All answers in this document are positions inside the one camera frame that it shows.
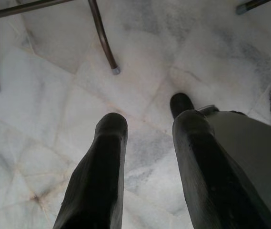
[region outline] chair leg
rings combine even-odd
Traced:
[[[103,48],[103,50],[106,54],[106,57],[109,61],[109,64],[110,64],[110,67],[112,69],[113,74],[118,75],[120,73],[120,68],[116,64],[115,59],[112,54],[112,51],[111,51],[111,48],[109,46],[108,39],[107,39],[105,29],[102,24],[101,15],[100,15],[96,0],[89,0],[89,5],[90,5],[91,11],[92,11],[96,30],[97,30],[102,48]]]

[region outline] marble floor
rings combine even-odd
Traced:
[[[32,0],[0,0],[0,9]],[[239,0],[98,0],[120,75],[87,1],[0,19],[0,229],[51,229],[108,112],[128,121],[123,229],[191,229],[171,96],[271,123],[271,33]]]

